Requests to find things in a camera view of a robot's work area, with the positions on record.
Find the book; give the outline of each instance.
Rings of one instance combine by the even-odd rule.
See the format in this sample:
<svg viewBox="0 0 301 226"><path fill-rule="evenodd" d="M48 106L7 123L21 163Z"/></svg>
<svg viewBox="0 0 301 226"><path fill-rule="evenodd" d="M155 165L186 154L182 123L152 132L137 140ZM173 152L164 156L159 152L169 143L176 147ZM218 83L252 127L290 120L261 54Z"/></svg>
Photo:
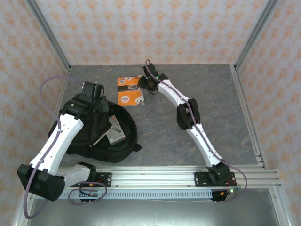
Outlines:
<svg viewBox="0 0 301 226"><path fill-rule="evenodd" d="M117 79L117 99L120 106L144 105L143 90L138 87L141 75Z"/></svg>

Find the gray floor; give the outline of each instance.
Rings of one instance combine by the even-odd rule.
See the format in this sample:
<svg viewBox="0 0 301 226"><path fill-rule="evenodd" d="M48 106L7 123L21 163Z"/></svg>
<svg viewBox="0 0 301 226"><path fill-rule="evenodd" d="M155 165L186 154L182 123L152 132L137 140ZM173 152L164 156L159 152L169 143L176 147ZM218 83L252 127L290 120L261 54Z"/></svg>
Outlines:
<svg viewBox="0 0 301 226"><path fill-rule="evenodd" d="M43 199L36 199L32 214ZM72 206L66 199L48 202L29 226L278 226L268 189L248 189L234 202L199 200L104 199Z"/></svg>
<svg viewBox="0 0 301 226"><path fill-rule="evenodd" d="M184 95L197 100L204 130L228 163L256 163L229 65L157 65L156 69L165 73ZM104 85L107 99L116 103L117 78L141 74L142 65L73 66L70 77ZM78 84L68 82L62 103L80 92ZM144 106L127 107L138 128L138 143L143 147L140 152L116 164L65 155L62 165L79 161L96 166L204 165L193 140L178 127L176 109L169 100L147 91L144 99Z"/></svg>

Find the enclosure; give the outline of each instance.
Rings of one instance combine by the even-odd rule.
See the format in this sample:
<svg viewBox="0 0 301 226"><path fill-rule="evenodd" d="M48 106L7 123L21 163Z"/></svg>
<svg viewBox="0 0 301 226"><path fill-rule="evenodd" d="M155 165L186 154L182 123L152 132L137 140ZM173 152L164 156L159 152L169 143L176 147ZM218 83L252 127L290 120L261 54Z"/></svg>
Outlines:
<svg viewBox="0 0 301 226"><path fill-rule="evenodd" d="M4 225L300 225L299 1L12 0L0 2L0 11ZM212 145L245 173L246 193L222 206L195 195L212 190L195 186L194 173L207 171L204 158L179 128L173 104L145 90L145 105L126 107L140 151L118 163L65 154L60 165L84 161L111 172L109 191L119 197L77 208L62 196L27 220L16 171L38 154L55 122L40 103L40 84L52 76L97 82L116 103L117 78L144 75L146 59L196 99ZM81 89L57 79L42 96L58 113ZM127 198L141 192L169 196ZM41 202L30 195L32 213Z"/></svg>

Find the orange pattern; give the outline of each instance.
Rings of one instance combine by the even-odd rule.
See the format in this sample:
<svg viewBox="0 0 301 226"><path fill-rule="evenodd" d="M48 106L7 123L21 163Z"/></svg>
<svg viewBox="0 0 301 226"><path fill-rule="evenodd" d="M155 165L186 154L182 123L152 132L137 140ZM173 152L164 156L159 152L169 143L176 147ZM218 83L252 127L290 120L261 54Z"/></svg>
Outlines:
<svg viewBox="0 0 301 226"><path fill-rule="evenodd" d="M301 222L300 12L298 0L281 0L239 72L268 166L281 169L295 225Z"/></svg>
<svg viewBox="0 0 301 226"><path fill-rule="evenodd" d="M24 0L0 1L0 39L0 219L12 225L23 192L17 169L42 148L52 119L41 106L40 83L65 69ZM61 86L53 81L44 88L52 109Z"/></svg>
<svg viewBox="0 0 301 226"><path fill-rule="evenodd" d="M37 2L72 65L114 65L235 63L268 0Z"/></svg>

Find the patterned wallpaper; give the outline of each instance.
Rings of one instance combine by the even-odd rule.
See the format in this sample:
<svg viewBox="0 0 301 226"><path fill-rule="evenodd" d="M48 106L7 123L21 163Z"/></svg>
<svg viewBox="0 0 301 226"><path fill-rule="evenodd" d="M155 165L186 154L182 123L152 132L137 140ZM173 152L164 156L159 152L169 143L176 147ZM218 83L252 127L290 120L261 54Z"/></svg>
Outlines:
<svg viewBox="0 0 301 226"><path fill-rule="evenodd" d="M8 226L23 192L16 171L42 148L52 119L40 83L65 69L24 0L0 1L0 39L0 220ZM49 83L44 98L54 109L62 81Z"/></svg>
<svg viewBox="0 0 301 226"><path fill-rule="evenodd" d="M280 0L239 74L268 166L281 169L290 209L301 223L299 0Z"/></svg>
<svg viewBox="0 0 301 226"><path fill-rule="evenodd" d="M37 0L72 65L233 64L268 0Z"/></svg>

